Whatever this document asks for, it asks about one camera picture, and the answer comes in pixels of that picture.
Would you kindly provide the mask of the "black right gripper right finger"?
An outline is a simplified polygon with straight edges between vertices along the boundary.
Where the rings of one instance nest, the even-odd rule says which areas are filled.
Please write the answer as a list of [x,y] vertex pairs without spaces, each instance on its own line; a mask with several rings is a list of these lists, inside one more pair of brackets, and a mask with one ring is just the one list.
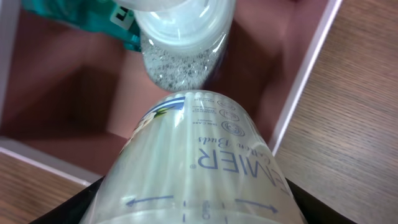
[[294,199],[309,224],[356,224],[287,179]]

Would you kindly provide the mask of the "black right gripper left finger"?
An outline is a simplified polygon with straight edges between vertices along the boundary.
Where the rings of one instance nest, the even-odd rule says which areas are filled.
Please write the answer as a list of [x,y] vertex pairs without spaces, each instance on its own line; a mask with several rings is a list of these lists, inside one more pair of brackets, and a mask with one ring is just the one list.
[[93,201],[104,177],[29,224],[79,224]]

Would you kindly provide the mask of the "cotton buds round container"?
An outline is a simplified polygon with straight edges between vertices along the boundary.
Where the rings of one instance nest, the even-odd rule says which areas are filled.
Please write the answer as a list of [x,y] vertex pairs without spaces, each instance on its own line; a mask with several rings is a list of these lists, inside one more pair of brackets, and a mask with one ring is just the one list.
[[305,223],[248,113],[211,91],[167,96],[140,120],[83,223]]

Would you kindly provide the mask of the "teal liquid bottle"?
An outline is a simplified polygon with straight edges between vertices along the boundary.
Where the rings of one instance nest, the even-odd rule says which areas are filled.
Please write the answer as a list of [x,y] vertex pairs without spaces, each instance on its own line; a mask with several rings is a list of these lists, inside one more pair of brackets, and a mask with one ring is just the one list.
[[22,0],[21,4],[36,15],[111,35],[123,41],[126,49],[141,51],[140,28],[133,11],[113,0]]

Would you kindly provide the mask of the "clear purple soap bottle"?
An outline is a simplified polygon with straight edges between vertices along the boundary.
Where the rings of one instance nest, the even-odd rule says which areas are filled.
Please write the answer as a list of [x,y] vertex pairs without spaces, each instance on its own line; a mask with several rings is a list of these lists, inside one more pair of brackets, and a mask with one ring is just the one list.
[[149,78],[176,92],[201,89],[218,69],[235,0],[116,0],[130,9],[141,33]]

